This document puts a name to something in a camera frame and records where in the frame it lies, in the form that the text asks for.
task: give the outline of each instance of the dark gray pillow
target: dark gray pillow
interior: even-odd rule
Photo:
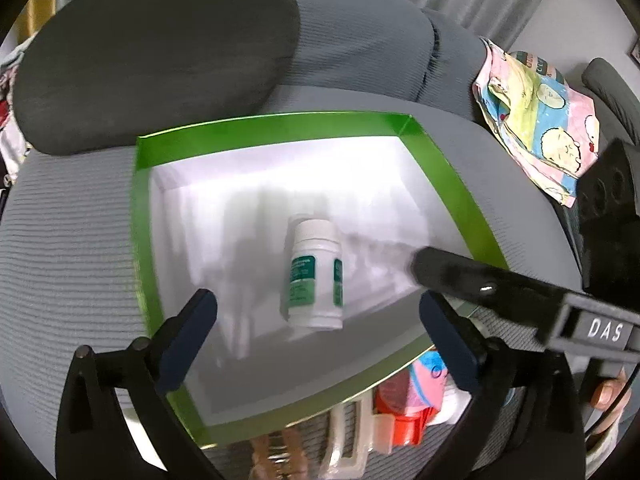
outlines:
[[[254,113],[289,68],[295,0],[73,0],[34,38],[14,107],[40,152]]]
[[[616,69],[597,57],[582,73],[582,82],[607,104],[633,143],[640,144],[640,101]]]

